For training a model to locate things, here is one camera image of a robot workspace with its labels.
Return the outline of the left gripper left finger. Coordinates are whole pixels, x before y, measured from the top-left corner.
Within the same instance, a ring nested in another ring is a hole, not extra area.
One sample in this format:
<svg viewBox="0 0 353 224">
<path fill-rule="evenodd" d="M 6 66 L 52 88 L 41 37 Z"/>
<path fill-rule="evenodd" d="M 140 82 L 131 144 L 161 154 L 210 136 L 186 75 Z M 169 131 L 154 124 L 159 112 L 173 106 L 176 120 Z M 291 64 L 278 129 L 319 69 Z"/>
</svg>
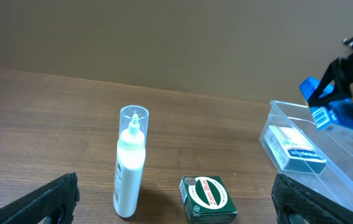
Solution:
<svg viewBox="0 0 353 224">
<path fill-rule="evenodd" d="M 69 173 L 0 208 L 0 224 L 73 222 L 73 212 L 80 201 L 78 178 Z"/>
</svg>

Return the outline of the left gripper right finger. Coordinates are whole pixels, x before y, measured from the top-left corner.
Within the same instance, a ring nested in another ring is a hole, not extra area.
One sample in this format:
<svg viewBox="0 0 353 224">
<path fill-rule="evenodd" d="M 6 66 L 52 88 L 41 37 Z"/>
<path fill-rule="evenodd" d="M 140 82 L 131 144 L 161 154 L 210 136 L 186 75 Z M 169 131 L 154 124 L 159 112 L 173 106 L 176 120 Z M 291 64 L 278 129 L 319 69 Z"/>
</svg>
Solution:
<svg viewBox="0 0 353 224">
<path fill-rule="evenodd" d="M 353 224 L 353 211 L 284 174 L 277 174 L 271 191 L 278 224 Z"/>
</svg>

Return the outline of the blue lozenges box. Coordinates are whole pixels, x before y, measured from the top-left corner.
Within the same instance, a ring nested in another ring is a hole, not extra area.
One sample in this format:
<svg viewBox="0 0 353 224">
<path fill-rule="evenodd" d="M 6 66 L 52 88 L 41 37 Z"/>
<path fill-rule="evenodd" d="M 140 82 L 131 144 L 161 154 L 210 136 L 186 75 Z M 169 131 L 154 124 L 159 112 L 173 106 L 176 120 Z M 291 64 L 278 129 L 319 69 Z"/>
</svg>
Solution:
<svg viewBox="0 0 353 224">
<path fill-rule="evenodd" d="M 309 106 L 317 130 L 353 140 L 351 99 L 332 101 L 325 106 Z"/>
</svg>

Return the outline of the white Hansaplast plaster box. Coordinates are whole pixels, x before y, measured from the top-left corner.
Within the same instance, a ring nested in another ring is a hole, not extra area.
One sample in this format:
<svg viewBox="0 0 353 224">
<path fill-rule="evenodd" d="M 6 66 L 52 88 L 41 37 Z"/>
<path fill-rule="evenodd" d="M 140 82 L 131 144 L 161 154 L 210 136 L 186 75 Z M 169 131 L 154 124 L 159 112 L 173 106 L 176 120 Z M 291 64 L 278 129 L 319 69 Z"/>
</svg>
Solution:
<svg viewBox="0 0 353 224">
<path fill-rule="evenodd" d="M 320 174 L 327 160 L 297 130 L 269 125 L 264 140 L 281 170 Z"/>
</svg>

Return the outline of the green Zam-Buk tin box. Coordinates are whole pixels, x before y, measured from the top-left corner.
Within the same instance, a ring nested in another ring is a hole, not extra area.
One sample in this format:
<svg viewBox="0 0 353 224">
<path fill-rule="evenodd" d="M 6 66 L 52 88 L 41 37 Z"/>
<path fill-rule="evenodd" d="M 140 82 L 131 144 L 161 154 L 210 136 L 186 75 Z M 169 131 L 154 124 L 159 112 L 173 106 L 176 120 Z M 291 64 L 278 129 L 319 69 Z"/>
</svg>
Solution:
<svg viewBox="0 0 353 224">
<path fill-rule="evenodd" d="M 179 184 L 190 224 L 230 224 L 238 210 L 219 176 L 183 176 Z"/>
</svg>

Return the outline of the white bottle clear cap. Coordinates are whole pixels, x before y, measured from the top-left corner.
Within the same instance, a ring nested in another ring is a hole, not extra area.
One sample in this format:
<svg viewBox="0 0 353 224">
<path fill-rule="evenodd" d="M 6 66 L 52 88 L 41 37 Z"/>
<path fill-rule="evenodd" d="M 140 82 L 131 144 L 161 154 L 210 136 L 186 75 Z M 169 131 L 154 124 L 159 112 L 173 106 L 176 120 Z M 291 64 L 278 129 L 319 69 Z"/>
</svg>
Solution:
<svg viewBox="0 0 353 224">
<path fill-rule="evenodd" d="M 116 148 L 113 205 L 121 218 L 136 211 L 144 163 L 149 111 L 138 105 L 120 110 L 120 128 Z"/>
</svg>

